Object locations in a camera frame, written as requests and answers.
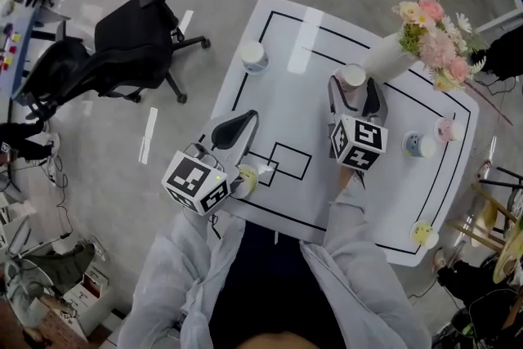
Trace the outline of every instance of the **white sleeve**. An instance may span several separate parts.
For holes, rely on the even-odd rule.
[[[369,238],[365,190],[353,176],[331,206],[324,247],[358,298],[400,335],[409,349],[431,347],[427,328],[414,312],[385,253]]]
[[[181,319],[187,291],[208,273],[207,222],[184,209],[175,216],[170,234],[156,235],[136,285],[131,313],[118,337],[119,348],[167,346],[168,333]]]

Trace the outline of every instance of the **flower vase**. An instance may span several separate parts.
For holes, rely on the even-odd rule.
[[[369,50],[362,68],[368,77],[384,83],[407,71],[418,60],[414,54],[403,51],[400,33],[394,33]]]

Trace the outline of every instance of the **flower bouquet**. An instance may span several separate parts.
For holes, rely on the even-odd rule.
[[[427,66],[435,89],[463,90],[465,79],[473,78],[485,65],[485,59],[475,65],[467,63],[467,56],[485,44],[464,14],[456,14],[455,25],[440,0],[401,2],[392,10],[403,18],[399,32],[402,50]]]

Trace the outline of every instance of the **gray floor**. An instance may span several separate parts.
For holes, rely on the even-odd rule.
[[[56,9],[73,18],[76,32],[92,36],[96,22],[125,1],[56,0]],[[79,231],[96,234],[103,242],[111,256],[112,284],[118,287],[125,302],[131,301],[133,286],[154,234],[179,210],[162,190],[161,177],[175,150],[183,149],[208,119],[256,1],[167,0],[180,17],[187,10],[194,11],[187,36],[204,34],[212,40],[210,51],[196,47],[174,60],[172,72],[189,94],[185,106],[177,104],[164,84],[147,92],[139,105],[89,93],[65,105],[52,120],[53,128],[62,138],[60,156],[69,178],[66,204],[71,219]],[[400,25],[391,6],[402,0],[292,1],[326,11],[379,35],[395,32]],[[474,25],[491,18],[494,13],[491,4],[490,0],[444,0],[447,11],[465,12]],[[523,158],[518,154],[521,138],[517,136],[523,128],[523,118],[518,113],[523,102],[521,85],[505,97],[491,98],[497,107],[503,101],[503,112],[514,126],[500,119],[477,94],[470,94],[480,104],[481,115],[454,213],[463,213],[470,207],[467,187],[488,154],[494,132],[498,139],[495,163],[523,172]],[[151,107],[158,109],[158,119],[148,163],[142,164],[138,158]],[[17,118],[22,119],[24,112],[17,109]],[[60,200],[60,191],[50,186],[37,169],[19,172],[16,179],[35,208],[51,210]],[[495,194],[502,202],[506,201],[505,190],[498,188]],[[455,238],[456,235],[443,229],[444,244]],[[484,251],[470,251],[466,259],[479,263],[485,255]],[[434,279],[429,257],[417,268],[395,266],[395,269],[407,294],[421,293]],[[432,332],[455,311],[452,300],[439,285],[424,298],[412,301]]]

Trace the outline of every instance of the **pink flower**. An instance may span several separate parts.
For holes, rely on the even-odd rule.
[[[419,38],[419,55],[429,67],[442,69],[449,67],[456,58],[456,50],[449,35],[441,29],[434,29]]]
[[[436,0],[419,0],[419,6],[436,22],[445,16],[443,7]]]
[[[468,76],[468,64],[462,57],[456,57],[450,62],[450,73],[459,82],[464,82]]]

